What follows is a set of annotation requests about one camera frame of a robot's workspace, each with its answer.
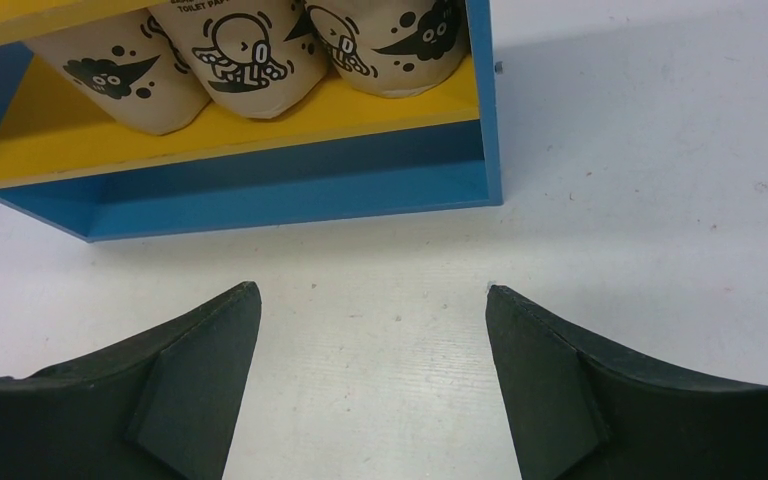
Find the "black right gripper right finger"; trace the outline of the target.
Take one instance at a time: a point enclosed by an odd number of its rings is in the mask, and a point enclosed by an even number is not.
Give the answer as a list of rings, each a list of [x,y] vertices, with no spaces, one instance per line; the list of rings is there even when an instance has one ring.
[[[525,479],[768,479],[768,386],[642,354],[501,285],[486,327]]]

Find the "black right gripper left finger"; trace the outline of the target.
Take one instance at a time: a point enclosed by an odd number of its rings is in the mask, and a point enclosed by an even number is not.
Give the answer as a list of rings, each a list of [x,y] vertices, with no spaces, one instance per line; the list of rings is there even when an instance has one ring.
[[[0,377],[0,479],[219,479],[261,295],[243,282],[84,356]]]

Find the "blue pink yellow shelf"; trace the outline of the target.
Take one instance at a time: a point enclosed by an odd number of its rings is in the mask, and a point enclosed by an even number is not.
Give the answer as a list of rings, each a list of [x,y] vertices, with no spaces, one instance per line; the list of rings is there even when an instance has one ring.
[[[429,93],[384,100],[329,77],[285,120],[216,107],[130,132],[24,47],[0,46],[0,202],[87,242],[498,205],[490,5]]]

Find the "brown cartoon paper roll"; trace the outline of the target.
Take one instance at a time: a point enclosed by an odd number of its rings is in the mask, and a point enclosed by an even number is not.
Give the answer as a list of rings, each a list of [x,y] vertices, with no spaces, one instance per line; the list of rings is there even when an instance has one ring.
[[[403,98],[430,90],[446,81],[469,51],[463,1],[321,0],[305,7],[338,74],[376,96]]]

